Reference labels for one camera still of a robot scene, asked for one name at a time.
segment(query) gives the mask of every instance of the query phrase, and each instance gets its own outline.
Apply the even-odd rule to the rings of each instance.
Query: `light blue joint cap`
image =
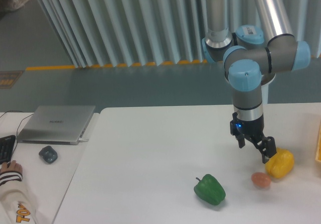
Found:
[[[240,26],[236,32],[236,36],[242,41],[253,44],[261,45],[264,43],[264,34],[261,28],[253,25]]]
[[[245,47],[242,47],[242,46],[233,46],[233,47],[230,47],[229,49],[226,50],[226,52],[224,53],[224,56],[223,56],[223,63],[225,64],[225,60],[226,58],[232,53],[234,52],[235,50],[237,49],[245,49]]]
[[[215,63],[215,61],[212,59],[211,55],[209,54],[206,44],[205,44],[205,38],[202,39],[202,46],[203,46],[203,52],[204,52],[204,57],[208,63]]]
[[[292,71],[303,69],[309,66],[311,60],[310,47],[307,42],[298,41]]]
[[[229,69],[231,86],[241,92],[256,89],[261,84],[261,78],[259,64],[250,59],[238,60]]]

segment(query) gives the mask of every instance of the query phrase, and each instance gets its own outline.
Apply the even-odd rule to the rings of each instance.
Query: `computer mouse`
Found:
[[[50,145],[42,148],[39,155],[49,164],[53,163],[58,158],[57,152]]]

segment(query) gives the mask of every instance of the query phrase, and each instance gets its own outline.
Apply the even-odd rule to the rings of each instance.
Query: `grey floor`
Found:
[[[0,71],[71,64],[38,2],[0,19]],[[280,73],[269,103],[321,102],[321,59]],[[39,105],[105,107],[231,104],[221,64],[25,71],[0,89],[0,111],[34,111]]]

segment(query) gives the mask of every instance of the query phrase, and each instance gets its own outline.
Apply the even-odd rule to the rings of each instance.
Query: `green bell pepper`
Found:
[[[194,187],[195,194],[211,205],[218,205],[224,200],[226,194],[221,184],[212,175],[206,174]]]

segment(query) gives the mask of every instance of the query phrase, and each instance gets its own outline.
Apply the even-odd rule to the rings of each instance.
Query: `laptop logo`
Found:
[[[57,124],[63,123],[62,120],[50,120],[49,122],[50,122],[50,123],[57,123]]]

